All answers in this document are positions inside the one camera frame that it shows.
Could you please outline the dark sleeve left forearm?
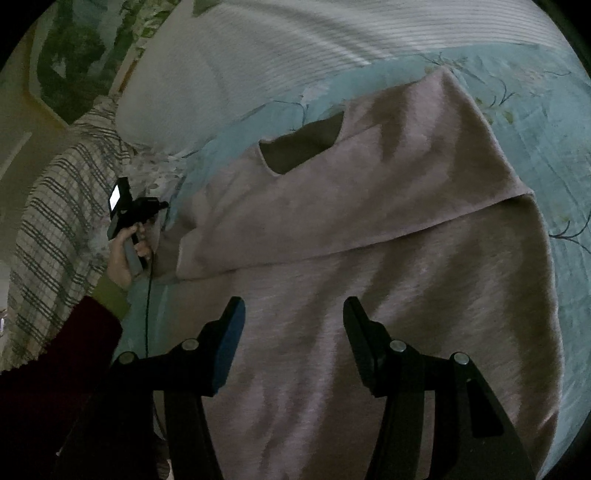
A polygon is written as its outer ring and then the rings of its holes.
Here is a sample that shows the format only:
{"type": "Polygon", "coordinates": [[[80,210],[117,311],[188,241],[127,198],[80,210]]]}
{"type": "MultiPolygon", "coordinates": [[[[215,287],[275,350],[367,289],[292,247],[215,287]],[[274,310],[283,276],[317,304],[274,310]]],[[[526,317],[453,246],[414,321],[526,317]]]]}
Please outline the dark sleeve left forearm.
{"type": "Polygon", "coordinates": [[[107,387],[130,284],[106,272],[38,359],[2,372],[2,478],[161,478],[150,439],[116,437],[107,387]]]}

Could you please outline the person's left hand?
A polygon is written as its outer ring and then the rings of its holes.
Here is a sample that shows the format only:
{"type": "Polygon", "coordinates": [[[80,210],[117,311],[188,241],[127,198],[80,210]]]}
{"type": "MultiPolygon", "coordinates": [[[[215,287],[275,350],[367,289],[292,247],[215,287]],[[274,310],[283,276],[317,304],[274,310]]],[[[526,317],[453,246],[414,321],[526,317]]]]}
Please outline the person's left hand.
{"type": "Polygon", "coordinates": [[[130,228],[121,229],[118,235],[110,241],[110,254],[106,275],[115,285],[124,291],[129,290],[134,278],[124,251],[125,242],[133,235],[136,235],[138,238],[138,243],[134,245],[134,250],[138,257],[150,262],[152,256],[146,228],[141,223],[130,228]]]}

